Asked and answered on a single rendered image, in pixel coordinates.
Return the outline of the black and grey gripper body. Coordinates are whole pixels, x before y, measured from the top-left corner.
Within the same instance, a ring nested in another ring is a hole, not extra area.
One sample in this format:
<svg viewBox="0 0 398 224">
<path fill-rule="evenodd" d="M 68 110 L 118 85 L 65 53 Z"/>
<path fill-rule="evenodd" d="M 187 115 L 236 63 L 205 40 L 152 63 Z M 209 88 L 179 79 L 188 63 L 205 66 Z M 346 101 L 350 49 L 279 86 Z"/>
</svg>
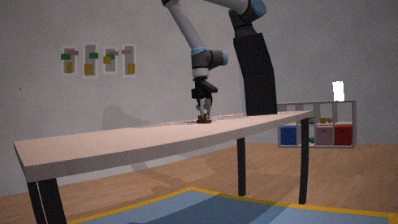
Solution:
<svg viewBox="0 0 398 224">
<path fill-rule="evenodd" d="M 200 93 L 200 96 L 202 99 L 208 98 L 210 96 L 210 92 L 199 85 L 200 79 L 207 79 L 207 76 L 195 77 L 193 79 L 193 81 L 195 81 L 195 89 L 191 89 L 192 90 L 192 99 L 197 99 L 198 93 Z"/>
</svg>

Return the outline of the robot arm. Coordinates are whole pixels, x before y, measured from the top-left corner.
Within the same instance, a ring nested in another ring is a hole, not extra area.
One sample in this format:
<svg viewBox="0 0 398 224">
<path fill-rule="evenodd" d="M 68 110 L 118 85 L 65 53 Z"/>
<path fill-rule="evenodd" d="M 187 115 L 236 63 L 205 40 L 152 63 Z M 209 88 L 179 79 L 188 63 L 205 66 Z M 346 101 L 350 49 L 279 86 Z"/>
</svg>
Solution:
<svg viewBox="0 0 398 224">
<path fill-rule="evenodd" d="M 214 4 L 225 6 L 229 9 L 229 16 L 236 37 L 256 34 L 252 22 L 266 13 L 266 6 L 262 0 L 204 0 Z M 167 7 L 184 38 L 188 42 L 192 57 L 193 77 L 209 76 L 209 71 L 217 66 L 225 66 L 228 62 L 227 52 L 220 50 L 207 50 L 191 21 L 187 17 L 179 0 L 162 0 Z M 209 66 L 208 65 L 213 65 Z M 207 82 L 200 80 L 199 85 L 210 93 L 216 93 L 218 89 Z"/>
</svg>

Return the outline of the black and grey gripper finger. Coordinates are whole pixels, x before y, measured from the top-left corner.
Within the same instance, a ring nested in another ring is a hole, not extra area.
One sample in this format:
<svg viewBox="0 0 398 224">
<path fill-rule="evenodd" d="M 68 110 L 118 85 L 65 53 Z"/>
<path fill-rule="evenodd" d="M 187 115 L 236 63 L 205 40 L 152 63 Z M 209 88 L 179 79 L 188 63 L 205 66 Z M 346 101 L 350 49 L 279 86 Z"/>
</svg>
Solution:
<svg viewBox="0 0 398 224">
<path fill-rule="evenodd" d="M 213 98 L 212 98 L 212 95 L 210 93 L 210 96 L 207 99 L 205 99 L 205 104 L 203 105 L 203 108 L 205 110 L 207 110 L 207 114 L 210 113 L 210 109 L 211 109 L 211 106 L 212 106 L 212 101 L 213 101 Z"/>
<path fill-rule="evenodd" d="M 203 118 L 204 117 L 204 108 L 203 108 L 204 101 L 202 100 L 200 93 L 197 94 L 197 103 L 198 104 L 196 105 L 196 109 L 200 110 L 201 117 Z"/>
</svg>

